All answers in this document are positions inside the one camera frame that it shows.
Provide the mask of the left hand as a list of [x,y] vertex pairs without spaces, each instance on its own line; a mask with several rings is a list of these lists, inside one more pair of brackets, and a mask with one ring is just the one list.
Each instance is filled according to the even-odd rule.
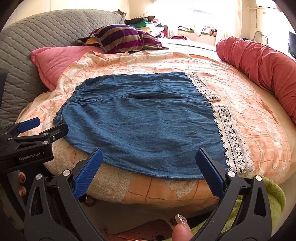
[[18,194],[19,196],[25,196],[27,193],[26,188],[24,187],[24,183],[26,181],[26,176],[23,172],[18,173],[18,182],[20,183],[20,186],[18,188]]

